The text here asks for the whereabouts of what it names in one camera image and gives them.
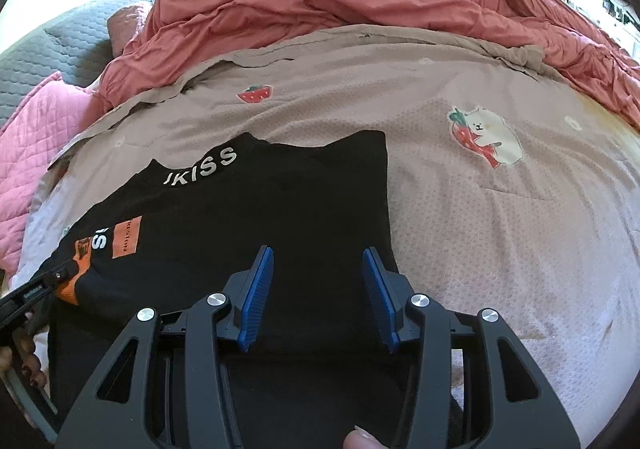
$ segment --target orange patch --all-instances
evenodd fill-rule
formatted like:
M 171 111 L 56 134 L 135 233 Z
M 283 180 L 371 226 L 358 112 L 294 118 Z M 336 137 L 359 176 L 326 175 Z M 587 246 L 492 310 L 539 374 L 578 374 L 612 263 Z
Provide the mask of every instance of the orange patch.
M 140 235 L 142 216 L 118 223 L 113 229 L 113 259 L 123 255 L 135 254 Z
M 78 305 L 76 298 L 76 281 L 81 275 L 85 274 L 91 266 L 91 238 L 78 239 L 76 241 L 76 253 L 74 261 L 78 264 L 78 273 L 69 281 L 63 283 L 56 290 L 56 295 L 71 304 Z

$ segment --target pink bedsheet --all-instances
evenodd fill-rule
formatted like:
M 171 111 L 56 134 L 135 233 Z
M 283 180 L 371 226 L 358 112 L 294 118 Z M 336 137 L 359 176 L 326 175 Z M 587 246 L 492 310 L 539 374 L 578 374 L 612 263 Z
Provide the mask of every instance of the pink bedsheet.
M 144 31 L 107 67 L 97 96 L 106 111 L 215 55 L 356 23 L 539 45 L 576 89 L 640 129 L 638 64 L 560 0 L 156 0 Z

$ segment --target pink pillow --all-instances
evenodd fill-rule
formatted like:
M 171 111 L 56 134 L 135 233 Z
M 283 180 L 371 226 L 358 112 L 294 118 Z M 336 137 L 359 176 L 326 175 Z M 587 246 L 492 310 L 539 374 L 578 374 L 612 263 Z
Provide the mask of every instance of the pink pillow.
M 122 55 L 126 44 L 145 27 L 149 10 L 151 10 L 151 3 L 140 1 L 136 4 L 124 6 L 107 19 L 107 30 L 111 38 L 114 57 Z
M 56 72 L 24 97 L 0 129 L 0 268 L 18 269 L 33 193 L 53 157 L 102 115 L 92 90 Z

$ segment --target metal screw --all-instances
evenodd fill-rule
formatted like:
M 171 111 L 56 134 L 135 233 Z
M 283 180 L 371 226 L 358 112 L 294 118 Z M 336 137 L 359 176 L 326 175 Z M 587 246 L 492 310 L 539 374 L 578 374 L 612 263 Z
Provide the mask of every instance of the metal screw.
M 425 294 L 416 294 L 411 297 L 411 304 L 420 308 L 427 306 L 430 302 Z
M 142 310 L 138 312 L 138 319 L 140 321 L 149 321 L 154 318 L 154 315 L 156 315 L 156 313 L 153 308 L 142 308 Z
M 498 315 L 498 312 L 495 310 L 491 310 L 491 308 L 485 308 L 484 310 L 482 310 L 482 313 L 480 315 L 482 319 L 484 319 L 488 323 L 495 323 L 495 321 L 497 321 L 498 318 L 500 318 L 500 315 Z
M 207 303 L 211 306 L 220 306 L 221 304 L 225 304 L 226 295 L 224 294 L 211 294 L 207 297 Z

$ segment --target strawberry print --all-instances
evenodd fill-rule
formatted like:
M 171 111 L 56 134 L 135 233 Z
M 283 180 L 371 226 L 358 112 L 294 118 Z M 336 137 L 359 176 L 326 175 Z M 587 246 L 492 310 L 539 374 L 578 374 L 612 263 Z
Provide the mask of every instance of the strawberry print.
M 272 92 L 272 86 L 249 86 L 244 92 L 238 93 L 238 96 L 248 104 L 255 104 L 269 98 Z
M 485 145 L 484 147 L 480 147 L 476 145 L 474 142 L 475 138 L 478 138 L 478 135 L 474 134 L 466 125 L 460 125 L 458 122 L 453 123 L 453 128 L 451 129 L 453 136 L 458 142 L 460 142 L 464 147 L 474 151 L 482 156 L 484 156 L 491 167 L 494 169 L 500 165 L 496 159 L 494 159 L 495 149 L 492 145 Z

